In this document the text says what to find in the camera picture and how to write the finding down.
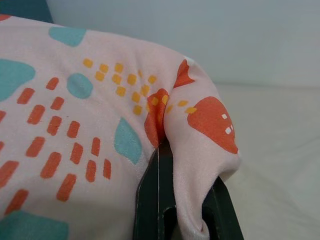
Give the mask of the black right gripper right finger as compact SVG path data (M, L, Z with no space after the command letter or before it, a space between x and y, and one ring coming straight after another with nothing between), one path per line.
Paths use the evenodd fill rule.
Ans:
M244 240L228 189L218 177L203 202L209 240Z

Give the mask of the pink patterned pillow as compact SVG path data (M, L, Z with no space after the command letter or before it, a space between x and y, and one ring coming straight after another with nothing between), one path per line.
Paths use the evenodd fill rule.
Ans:
M0 14L0 240L131 240L165 140L182 239L209 240L202 204L240 158L201 67L152 42Z

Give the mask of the blue upholstered headboard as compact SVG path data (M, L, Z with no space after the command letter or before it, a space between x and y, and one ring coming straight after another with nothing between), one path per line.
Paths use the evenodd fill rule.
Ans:
M0 0L0 14L53 23L46 0Z

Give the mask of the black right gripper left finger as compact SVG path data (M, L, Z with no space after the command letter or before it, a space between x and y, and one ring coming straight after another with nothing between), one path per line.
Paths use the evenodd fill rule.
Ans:
M132 240L171 240L176 226L173 155L169 146L159 146L136 191Z

